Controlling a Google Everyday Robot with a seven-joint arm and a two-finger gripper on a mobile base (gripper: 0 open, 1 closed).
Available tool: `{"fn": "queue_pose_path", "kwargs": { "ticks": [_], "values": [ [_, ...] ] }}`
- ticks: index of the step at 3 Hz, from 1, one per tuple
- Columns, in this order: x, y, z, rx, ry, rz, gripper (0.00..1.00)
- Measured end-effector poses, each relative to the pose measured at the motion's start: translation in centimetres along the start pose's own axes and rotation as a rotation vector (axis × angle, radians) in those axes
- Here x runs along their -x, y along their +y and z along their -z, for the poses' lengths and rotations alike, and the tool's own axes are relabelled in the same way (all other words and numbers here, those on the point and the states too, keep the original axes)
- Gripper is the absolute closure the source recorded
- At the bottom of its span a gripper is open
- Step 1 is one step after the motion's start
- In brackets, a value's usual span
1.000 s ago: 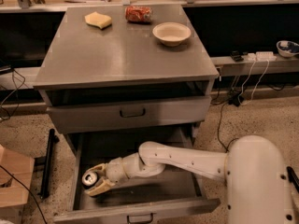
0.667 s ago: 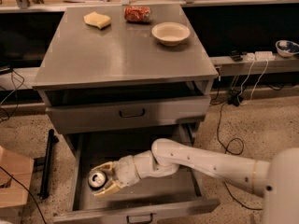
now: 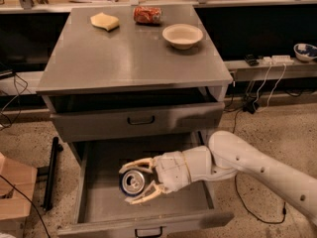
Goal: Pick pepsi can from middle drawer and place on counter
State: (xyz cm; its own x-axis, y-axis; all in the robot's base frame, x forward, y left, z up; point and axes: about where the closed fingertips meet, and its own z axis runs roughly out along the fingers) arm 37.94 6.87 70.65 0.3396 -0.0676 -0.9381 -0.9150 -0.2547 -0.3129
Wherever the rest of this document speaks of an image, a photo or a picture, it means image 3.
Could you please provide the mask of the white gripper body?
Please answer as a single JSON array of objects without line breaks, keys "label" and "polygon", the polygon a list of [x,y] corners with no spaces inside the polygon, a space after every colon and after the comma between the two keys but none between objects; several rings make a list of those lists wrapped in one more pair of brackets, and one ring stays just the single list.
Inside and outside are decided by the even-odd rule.
[{"label": "white gripper body", "polygon": [[181,152],[159,155],[154,158],[154,165],[164,193],[176,192],[191,184],[189,167]]}]

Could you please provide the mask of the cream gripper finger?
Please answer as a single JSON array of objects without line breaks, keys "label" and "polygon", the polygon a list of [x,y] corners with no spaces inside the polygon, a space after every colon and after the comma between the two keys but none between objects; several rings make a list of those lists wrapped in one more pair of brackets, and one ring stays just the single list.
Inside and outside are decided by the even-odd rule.
[{"label": "cream gripper finger", "polygon": [[125,165],[122,166],[122,168],[120,168],[119,173],[123,174],[129,170],[137,170],[142,173],[151,174],[153,172],[153,169],[154,169],[154,160],[152,158],[143,158],[143,159],[126,163]]},{"label": "cream gripper finger", "polygon": [[156,183],[154,180],[137,196],[127,196],[125,201],[129,204],[141,204],[155,199],[163,193],[163,185]]}]

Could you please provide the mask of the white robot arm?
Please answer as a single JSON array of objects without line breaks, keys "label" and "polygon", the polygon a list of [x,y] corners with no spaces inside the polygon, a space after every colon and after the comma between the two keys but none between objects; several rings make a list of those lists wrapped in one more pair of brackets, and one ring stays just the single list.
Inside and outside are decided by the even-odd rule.
[{"label": "white robot arm", "polygon": [[217,131],[206,146],[126,163],[119,186],[126,201],[139,204],[177,192],[197,181],[245,173],[317,224],[317,179],[262,153],[228,131]]}]

